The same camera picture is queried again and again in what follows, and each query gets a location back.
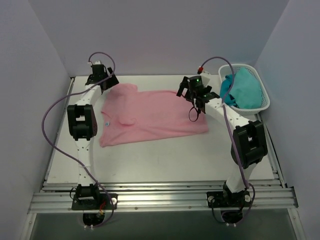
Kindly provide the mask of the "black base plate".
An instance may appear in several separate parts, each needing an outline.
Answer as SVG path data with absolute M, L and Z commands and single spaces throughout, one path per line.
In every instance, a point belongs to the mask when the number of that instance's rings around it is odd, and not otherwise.
M 117 208 L 118 195 L 110 194 L 111 199 L 105 193 L 100 193 L 98 198 L 93 196 L 79 197 L 74 195 L 71 209 L 74 211 L 112 210 Z
M 237 193 L 226 191 L 209 191 L 206 193 L 209 208 L 247 208 L 252 203 L 252 198 L 247 190 Z

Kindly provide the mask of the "aluminium rail frame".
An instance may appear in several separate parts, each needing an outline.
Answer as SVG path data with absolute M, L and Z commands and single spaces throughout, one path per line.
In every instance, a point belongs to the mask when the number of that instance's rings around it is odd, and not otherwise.
M 92 154 L 95 177 L 118 195 L 109 222 L 84 226 L 71 209 L 77 164 L 51 154 L 44 183 L 33 195 L 24 238 L 30 240 L 298 240 L 296 196 L 286 187 L 270 138 L 268 154 L 254 170 L 254 204 L 236 227 L 220 224 L 208 207 L 208 192 L 222 189 L 234 167 L 226 128 L 208 118 L 205 134 L 101 147 L 95 137 L 83 150 Z

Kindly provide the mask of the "white plastic basket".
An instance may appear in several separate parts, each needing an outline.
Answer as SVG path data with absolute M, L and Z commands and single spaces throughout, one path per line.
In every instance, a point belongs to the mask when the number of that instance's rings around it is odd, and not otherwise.
M 256 69 L 225 64 L 218 70 L 224 103 L 242 116 L 256 115 L 270 106 L 270 98 Z

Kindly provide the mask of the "dark teal t shirt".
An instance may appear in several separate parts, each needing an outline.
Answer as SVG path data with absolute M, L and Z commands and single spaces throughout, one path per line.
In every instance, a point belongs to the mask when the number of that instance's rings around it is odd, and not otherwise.
M 227 94 L 228 90 L 230 89 L 231 85 L 232 85 L 232 74 L 226 75 L 225 79 L 222 81 L 221 86 L 220 86 L 220 92 L 219 95 L 222 99 L 224 99 L 224 102 L 228 105 L 228 106 L 233 106 L 236 107 L 236 100 L 234 99 L 234 97 L 232 95 L 230 95 L 229 93 Z

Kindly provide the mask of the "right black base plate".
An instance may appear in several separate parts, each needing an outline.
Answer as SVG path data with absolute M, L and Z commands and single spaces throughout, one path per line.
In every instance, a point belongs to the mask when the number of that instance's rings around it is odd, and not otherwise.
M 237 193 L 226 191 L 209 191 L 206 193 L 209 208 L 247 208 L 252 203 L 252 198 L 247 190 Z

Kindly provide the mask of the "light teal t shirt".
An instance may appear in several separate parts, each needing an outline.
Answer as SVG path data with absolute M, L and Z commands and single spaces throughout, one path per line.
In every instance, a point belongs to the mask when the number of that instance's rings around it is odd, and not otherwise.
M 259 81 L 244 67 L 235 74 L 229 94 L 239 109 L 258 109 L 262 105 L 262 89 Z

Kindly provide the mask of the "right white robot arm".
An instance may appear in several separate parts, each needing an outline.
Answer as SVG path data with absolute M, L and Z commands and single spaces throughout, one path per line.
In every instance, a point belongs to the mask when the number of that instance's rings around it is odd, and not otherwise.
M 200 75 L 183 77 L 176 95 L 192 103 L 198 116 L 204 113 L 226 125 L 231 140 L 230 154 L 236 167 L 225 182 L 222 200 L 225 205 L 234 206 L 240 201 L 239 193 L 250 187 L 253 170 L 268 153 L 262 122 L 238 114 L 212 91 L 211 86 L 204 85 Z

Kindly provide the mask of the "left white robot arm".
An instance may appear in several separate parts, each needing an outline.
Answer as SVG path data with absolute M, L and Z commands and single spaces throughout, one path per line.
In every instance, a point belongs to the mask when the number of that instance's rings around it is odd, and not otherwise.
M 74 202 L 85 205 L 90 210 L 97 209 L 105 201 L 98 184 L 92 179 L 93 145 L 98 133 L 98 123 L 94 106 L 102 93 L 119 83 L 112 68 L 105 67 L 99 60 L 90 62 L 92 73 L 89 75 L 83 93 L 75 104 L 67 107 L 69 133 L 72 136 L 78 164 L 78 182 Z

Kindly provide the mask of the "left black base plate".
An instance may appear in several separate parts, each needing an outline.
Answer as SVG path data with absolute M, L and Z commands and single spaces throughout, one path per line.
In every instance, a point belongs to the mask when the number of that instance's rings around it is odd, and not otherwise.
M 100 193 L 98 198 L 93 196 L 79 197 L 74 195 L 71 209 L 74 211 L 112 210 L 117 208 L 118 195 L 110 194 L 111 199 L 105 193 Z

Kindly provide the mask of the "pink t shirt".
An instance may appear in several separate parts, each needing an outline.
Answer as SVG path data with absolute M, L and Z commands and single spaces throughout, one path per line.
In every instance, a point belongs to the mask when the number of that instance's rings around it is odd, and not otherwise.
M 120 83 L 106 94 L 99 145 L 104 148 L 207 133 L 206 117 L 197 116 L 191 108 L 175 91 L 139 91 L 134 84 Z

